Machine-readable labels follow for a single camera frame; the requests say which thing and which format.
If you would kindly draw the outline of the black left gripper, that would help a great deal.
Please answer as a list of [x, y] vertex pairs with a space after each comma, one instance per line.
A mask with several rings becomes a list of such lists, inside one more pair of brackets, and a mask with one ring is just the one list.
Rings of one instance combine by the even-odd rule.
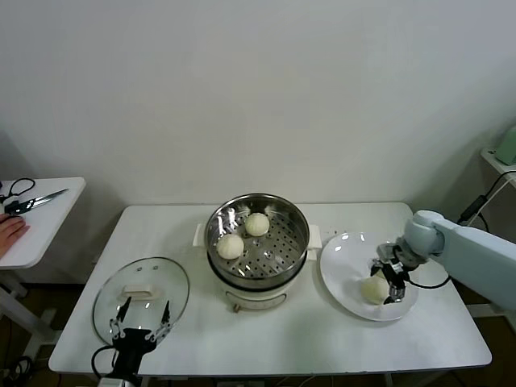
[[138, 328], [122, 328], [131, 304], [131, 297], [118, 308], [115, 318], [110, 319], [110, 334], [113, 345], [118, 352], [112, 376], [114, 378], [134, 378], [145, 355], [156, 349], [156, 342], [161, 342], [170, 332], [169, 302], [166, 302], [160, 325], [154, 331]]

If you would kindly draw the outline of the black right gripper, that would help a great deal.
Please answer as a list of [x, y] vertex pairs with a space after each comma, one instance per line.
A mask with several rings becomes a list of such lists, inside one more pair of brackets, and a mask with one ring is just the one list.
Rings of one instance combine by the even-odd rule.
[[386, 279], [389, 284], [388, 295], [383, 301], [384, 305], [399, 303], [405, 297], [405, 282], [410, 277], [401, 261], [400, 252], [382, 252], [381, 260], [372, 261], [370, 276]]

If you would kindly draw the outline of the person's bare hand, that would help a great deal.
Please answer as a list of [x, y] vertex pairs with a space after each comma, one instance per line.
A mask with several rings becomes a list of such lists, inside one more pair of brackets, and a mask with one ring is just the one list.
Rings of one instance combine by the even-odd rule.
[[0, 257], [3, 258], [14, 244], [22, 238], [29, 226], [26, 224], [24, 218], [19, 216], [9, 216], [7, 214], [1, 215], [0, 223]]

